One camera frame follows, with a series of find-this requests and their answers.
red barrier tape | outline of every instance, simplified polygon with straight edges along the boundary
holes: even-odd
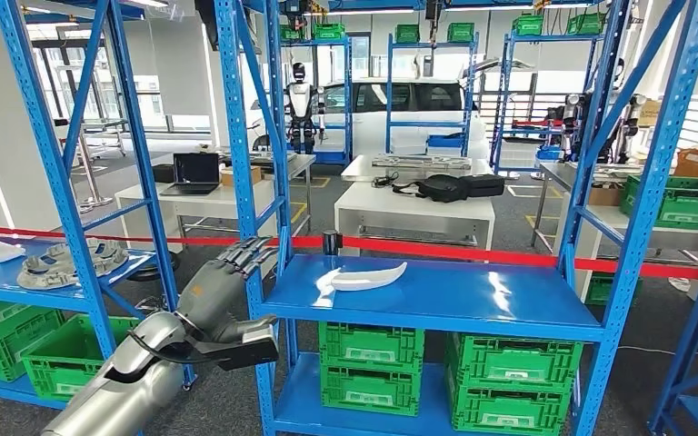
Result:
[[[39,230],[7,229],[0,227],[0,234],[16,236],[35,236],[43,238],[61,238],[65,235],[60,232],[45,232]],[[106,239],[110,241],[128,241],[134,243],[150,243],[151,238],[123,237],[111,235],[92,235],[87,237]],[[189,245],[230,245],[238,241],[238,238],[167,238],[169,243],[185,243]],[[295,248],[320,248],[322,236],[295,236],[293,238]],[[344,236],[344,247],[370,250],[374,252],[408,254],[415,256],[435,257],[443,259],[460,259],[468,261],[487,261],[490,263],[505,263],[525,266],[555,266],[557,257],[549,254],[504,252],[499,250],[482,250],[472,247],[454,247],[438,245],[434,243],[408,243],[402,241],[388,241],[385,239],[368,239],[353,236]],[[614,273],[617,262],[597,259],[577,258],[573,263],[579,270],[592,270],[602,273]],[[644,263],[641,267],[641,275],[644,277],[677,277],[690,280],[698,280],[698,268],[692,266],[663,265],[659,263]]]

gray molded part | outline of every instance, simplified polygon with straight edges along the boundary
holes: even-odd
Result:
[[[86,240],[95,274],[106,275],[122,266],[129,253],[119,243],[95,238]],[[54,289],[79,283],[73,256],[67,243],[53,245],[42,256],[28,256],[17,284],[26,289]]]

black bag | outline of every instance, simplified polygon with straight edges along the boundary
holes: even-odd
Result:
[[[419,188],[415,196],[419,198],[431,198],[438,203],[451,203],[457,200],[466,200],[469,197],[489,197],[504,193],[504,178],[493,174],[466,175],[453,177],[448,174],[435,174],[418,182],[406,185],[393,185],[395,193],[406,193],[403,189],[416,185]]]

white curved part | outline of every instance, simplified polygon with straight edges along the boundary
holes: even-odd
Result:
[[[399,279],[405,272],[408,262],[391,270],[340,272],[333,277],[331,284],[337,291],[365,291],[380,288]]]

black post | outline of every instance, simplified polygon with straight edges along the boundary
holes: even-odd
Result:
[[[323,253],[336,256],[339,248],[344,248],[341,234],[335,230],[323,232]]]

